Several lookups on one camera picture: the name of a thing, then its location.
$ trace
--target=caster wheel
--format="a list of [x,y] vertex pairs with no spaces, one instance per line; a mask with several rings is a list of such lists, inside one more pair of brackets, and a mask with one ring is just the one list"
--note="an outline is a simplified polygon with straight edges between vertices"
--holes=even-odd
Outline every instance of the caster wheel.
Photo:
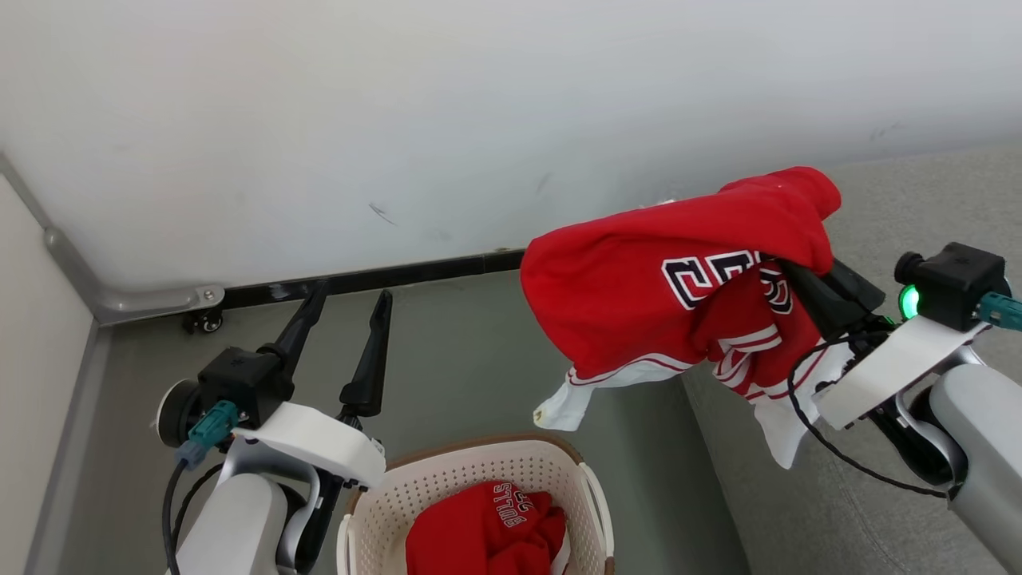
[[185,315],[181,327],[189,335],[213,334],[224,326],[224,315],[219,308],[192,312]]
[[223,325],[224,325],[223,318],[219,318],[217,320],[205,319],[202,321],[202,332],[205,332],[206,334],[213,334],[217,330],[220,330],[220,327]]

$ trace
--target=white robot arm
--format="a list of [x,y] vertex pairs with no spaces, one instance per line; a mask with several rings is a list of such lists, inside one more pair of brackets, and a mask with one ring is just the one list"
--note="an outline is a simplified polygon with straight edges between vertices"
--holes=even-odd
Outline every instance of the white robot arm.
[[[288,401],[291,376],[326,296],[326,282],[318,283],[276,343],[256,353],[229,348],[197,382],[180,382],[164,397],[157,429],[181,461],[164,509],[172,575],[309,573],[341,490],[365,491],[382,480],[383,447],[363,433],[360,418],[380,412],[392,309],[388,292],[376,303],[355,378],[340,392],[340,414],[331,418]],[[215,420],[220,414],[225,419]],[[180,525],[170,524],[173,484],[208,447],[226,451],[226,458],[217,487],[178,549]],[[274,478],[299,482],[309,491],[299,494]],[[178,515],[183,518],[183,510]]]
[[[1006,569],[1022,572],[1022,387],[971,347],[994,327],[1022,330],[1004,258],[954,242],[929,258],[905,253],[897,327],[872,314],[882,295],[839,261],[824,278],[785,265],[825,338],[865,336],[849,344],[855,360],[843,377],[818,387],[821,417],[838,430],[871,420],[932,486],[919,491],[946,498]],[[931,374],[936,383],[910,405],[905,393]]]

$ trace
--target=white bracket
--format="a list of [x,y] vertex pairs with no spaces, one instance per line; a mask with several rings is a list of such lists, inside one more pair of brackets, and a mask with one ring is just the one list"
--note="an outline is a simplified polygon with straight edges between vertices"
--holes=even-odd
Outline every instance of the white bracket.
[[42,226],[43,241],[50,255],[100,326],[202,310],[224,301],[223,287],[215,284],[156,292],[121,292],[104,285],[67,236],[53,225],[4,153],[0,153],[0,175],[7,178]]

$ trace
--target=jersey number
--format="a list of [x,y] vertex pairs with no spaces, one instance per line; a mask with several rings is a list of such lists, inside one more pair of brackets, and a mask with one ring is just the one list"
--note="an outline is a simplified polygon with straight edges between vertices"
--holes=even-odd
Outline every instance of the jersey number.
[[661,269],[678,301],[685,309],[693,310],[717,287],[758,262],[759,251],[743,249],[705,258],[664,259]]

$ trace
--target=white plastic basket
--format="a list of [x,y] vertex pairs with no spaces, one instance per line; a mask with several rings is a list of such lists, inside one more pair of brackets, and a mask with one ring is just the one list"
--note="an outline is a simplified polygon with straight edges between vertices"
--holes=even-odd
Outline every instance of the white plastic basket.
[[354,498],[337,534],[340,575],[406,575],[404,538],[426,508],[483,481],[547,491],[567,516],[567,575],[611,575],[614,535],[593,471],[560,439],[507,436],[421,454],[393,465],[383,483]]

